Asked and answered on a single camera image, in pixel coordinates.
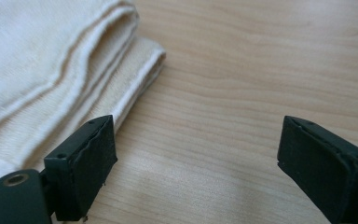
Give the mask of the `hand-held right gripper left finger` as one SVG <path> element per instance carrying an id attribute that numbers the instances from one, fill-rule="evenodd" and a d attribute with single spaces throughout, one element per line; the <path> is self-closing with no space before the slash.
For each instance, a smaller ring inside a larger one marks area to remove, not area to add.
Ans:
<path id="1" fill-rule="evenodd" d="M 44 158 L 46 178 L 57 187 L 59 221 L 84 217 L 117 162 L 111 115 L 92 119 Z"/>

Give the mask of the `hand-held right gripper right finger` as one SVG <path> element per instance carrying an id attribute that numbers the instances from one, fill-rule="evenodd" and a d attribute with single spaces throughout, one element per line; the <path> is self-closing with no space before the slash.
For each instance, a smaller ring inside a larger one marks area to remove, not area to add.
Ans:
<path id="1" fill-rule="evenodd" d="M 286 116 L 278 166 L 332 224 L 358 224 L 358 147 L 305 119 Z"/>

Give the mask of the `white cloth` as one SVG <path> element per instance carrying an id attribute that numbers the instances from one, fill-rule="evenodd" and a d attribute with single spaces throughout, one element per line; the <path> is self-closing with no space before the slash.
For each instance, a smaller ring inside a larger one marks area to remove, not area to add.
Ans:
<path id="1" fill-rule="evenodd" d="M 132 0 L 0 0 L 0 177 L 90 119 L 121 125 L 166 57 L 138 21 Z"/>

